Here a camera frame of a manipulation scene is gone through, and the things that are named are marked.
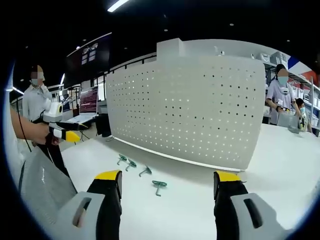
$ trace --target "display screen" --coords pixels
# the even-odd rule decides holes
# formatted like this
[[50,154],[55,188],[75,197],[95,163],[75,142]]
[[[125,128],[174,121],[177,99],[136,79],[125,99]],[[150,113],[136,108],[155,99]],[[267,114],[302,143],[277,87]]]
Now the display screen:
[[80,96],[80,113],[96,113],[98,102],[98,86],[82,91]]
[[67,56],[64,88],[93,79],[109,69],[111,36],[102,36]]

